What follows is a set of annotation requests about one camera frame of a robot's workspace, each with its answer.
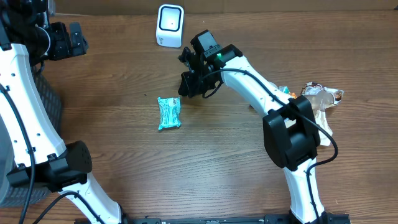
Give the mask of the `teal snack bar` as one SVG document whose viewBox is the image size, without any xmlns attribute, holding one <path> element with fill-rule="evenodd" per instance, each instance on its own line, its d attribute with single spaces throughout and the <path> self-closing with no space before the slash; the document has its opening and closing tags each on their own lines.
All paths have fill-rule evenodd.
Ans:
<svg viewBox="0 0 398 224">
<path fill-rule="evenodd" d="M 165 128 L 179 128 L 181 126 L 181 104 L 179 97 L 157 99 L 160 110 L 160 124 L 158 130 Z"/>
</svg>

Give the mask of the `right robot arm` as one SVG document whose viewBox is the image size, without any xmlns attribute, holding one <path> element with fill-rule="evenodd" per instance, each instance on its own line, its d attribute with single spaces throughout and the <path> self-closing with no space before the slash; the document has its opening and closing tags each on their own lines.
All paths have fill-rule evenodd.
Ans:
<svg viewBox="0 0 398 224">
<path fill-rule="evenodd" d="M 260 75 L 234 45 L 222 47 L 208 30 L 191 40 L 178 56 L 188 70 L 178 93 L 189 98 L 212 96 L 221 85 L 239 93 L 262 118 L 264 147 L 284 170 L 292 223 L 322 223 L 325 213 L 313 174 L 320 145 L 309 100 L 284 93 Z"/>
</svg>

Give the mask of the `small teal white carton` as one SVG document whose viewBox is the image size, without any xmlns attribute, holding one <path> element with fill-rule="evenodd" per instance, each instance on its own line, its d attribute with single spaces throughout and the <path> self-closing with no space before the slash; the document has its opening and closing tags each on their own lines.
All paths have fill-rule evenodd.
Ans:
<svg viewBox="0 0 398 224">
<path fill-rule="evenodd" d="M 286 93 L 286 94 L 289 94 L 289 93 L 290 93 L 290 90 L 289 90 L 289 88 L 288 88 L 287 86 L 279 86 L 278 89 L 279 89 L 281 92 L 283 92 L 283 93 Z"/>
</svg>

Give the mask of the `brown nut snack bag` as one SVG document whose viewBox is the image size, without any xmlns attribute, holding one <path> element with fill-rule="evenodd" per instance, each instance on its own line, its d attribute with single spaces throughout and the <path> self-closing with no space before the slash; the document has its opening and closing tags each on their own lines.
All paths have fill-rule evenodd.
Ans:
<svg viewBox="0 0 398 224">
<path fill-rule="evenodd" d="M 330 136 L 333 135 L 333 131 L 326 120 L 325 110 L 338 105 L 344 93 L 343 90 L 328 88 L 315 82 L 306 83 L 301 91 L 301 95 L 305 96 L 312 105 L 315 122 Z"/>
</svg>

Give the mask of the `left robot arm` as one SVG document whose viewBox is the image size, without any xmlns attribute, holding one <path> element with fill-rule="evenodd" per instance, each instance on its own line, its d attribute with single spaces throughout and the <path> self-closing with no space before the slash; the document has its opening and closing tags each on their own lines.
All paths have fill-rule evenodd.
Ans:
<svg viewBox="0 0 398 224">
<path fill-rule="evenodd" d="M 14 152 L 11 187 L 25 187 L 28 208 L 35 187 L 69 199 L 89 223 L 127 223 L 121 206 L 92 173 L 86 144 L 65 144 L 49 118 L 56 102 L 50 88 L 39 91 L 46 60 L 86 54 L 79 23 L 49 21 L 47 1 L 1 2 L 1 118 Z"/>
</svg>

